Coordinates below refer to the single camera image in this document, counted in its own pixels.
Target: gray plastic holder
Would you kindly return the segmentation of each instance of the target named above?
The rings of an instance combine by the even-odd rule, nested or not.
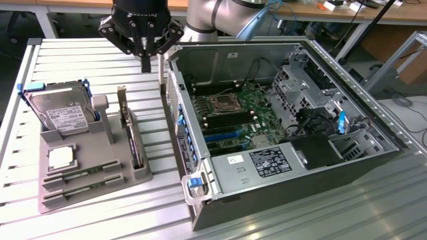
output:
[[[89,130],[86,132],[73,135],[61,136],[57,130],[45,131],[40,134],[37,194],[40,213],[128,188],[153,178],[140,136],[136,141],[144,167],[133,169],[129,140],[127,130],[121,126],[120,114],[109,116],[107,119],[101,117],[97,122],[88,125]],[[108,137],[105,126],[111,129],[111,137]],[[72,166],[61,167],[49,172],[48,152],[64,146],[72,146],[73,148],[74,161],[70,164]],[[78,171],[86,169],[93,169],[93,172],[78,173]],[[68,177],[68,179],[66,177],[58,177],[69,176],[70,173],[78,174]]]

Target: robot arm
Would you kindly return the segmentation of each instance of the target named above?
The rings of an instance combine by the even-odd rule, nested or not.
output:
[[[125,54],[140,57],[143,73],[151,73],[151,57],[164,54],[184,35],[181,26],[171,21],[167,0],[113,0],[111,16],[97,30]]]

